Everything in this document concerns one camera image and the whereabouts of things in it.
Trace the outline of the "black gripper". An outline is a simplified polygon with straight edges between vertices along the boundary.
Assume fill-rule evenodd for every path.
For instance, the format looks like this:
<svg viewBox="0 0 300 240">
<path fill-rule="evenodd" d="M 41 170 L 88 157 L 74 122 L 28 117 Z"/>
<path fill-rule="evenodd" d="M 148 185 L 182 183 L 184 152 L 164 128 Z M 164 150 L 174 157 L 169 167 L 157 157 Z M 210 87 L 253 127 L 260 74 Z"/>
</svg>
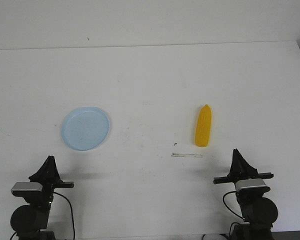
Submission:
<svg viewBox="0 0 300 240">
<path fill-rule="evenodd" d="M 236 183 L 241 180 L 249 179 L 272 179 L 274 174 L 271 172 L 258 173 L 258 170 L 252 167 L 244 159 L 241 153 L 235 148 L 232 152 L 232 162 L 227 176 L 215 177 L 213 184 Z"/>
<path fill-rule="evenodd" d="M 43 165 L 33 175 L 29 176 L 30 182 L 39 182 L 42 186 L 41 194 L 53 194 L 55 189 L 72 189 L 74 188 L 73 181 L 62 181 L 59 175 L 55 157 L 48 156 Z"/>
</svg>

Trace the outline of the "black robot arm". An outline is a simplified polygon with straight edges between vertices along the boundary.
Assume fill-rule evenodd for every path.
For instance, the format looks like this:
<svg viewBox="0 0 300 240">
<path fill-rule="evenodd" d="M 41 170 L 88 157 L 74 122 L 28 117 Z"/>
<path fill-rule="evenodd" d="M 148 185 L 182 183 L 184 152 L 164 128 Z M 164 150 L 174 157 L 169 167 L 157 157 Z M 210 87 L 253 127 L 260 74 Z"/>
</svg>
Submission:
<svg viewBox="0 0 300 240">
<path fill-rule="evenodd" d="M 271 179 L 271 172 L 259 173 L 241 155 L 238 149 L 232 152 L 232 162 L 226 176 L 215 177 L 213 183 L 233 183 L 235 190 L 225 193 L 222 202 L 225 207 L 243 222 L 233 222 L 229 228 L 229 240 L 272 240 L 271 228 L 278 219 L 279 211 L 275 203 L 264 197 L 271 188 L 264 180 Z M 235 194 L 241 214 L 235 213 L 225 201 L 229 194 Z"/>
<path fill-rule="evenodd" d="M 55 157 L 49 155 L 43 165 L 28 182 L 16 182 L 10 192 L 23 198 L 25 205 L 18 207 L 11 215 L 10 226 L 14 230 L 12 237 L 19 240 L 55 240 L 53 231 L 47 231 L 51 205 L 54 196 L 64 198 L 70 209 L 72 238 L 76 237 L 74 212 L 70 200 L 55 189 L 72 189 L 74 182 L 63 181 L 59 175 Z"/>
</svg>

